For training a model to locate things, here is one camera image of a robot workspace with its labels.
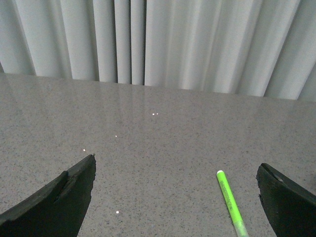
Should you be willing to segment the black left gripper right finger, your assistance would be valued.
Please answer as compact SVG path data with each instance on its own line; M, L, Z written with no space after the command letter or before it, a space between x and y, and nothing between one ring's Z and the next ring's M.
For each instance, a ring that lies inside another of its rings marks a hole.
M278 237L316 235L316 196L267 163L256 175L265 215Z

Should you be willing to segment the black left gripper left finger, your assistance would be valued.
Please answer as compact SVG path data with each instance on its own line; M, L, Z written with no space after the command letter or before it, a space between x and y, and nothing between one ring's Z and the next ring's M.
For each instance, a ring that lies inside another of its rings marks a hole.
M88 155L34 194L0 215L2 237L76 237L96 174Z

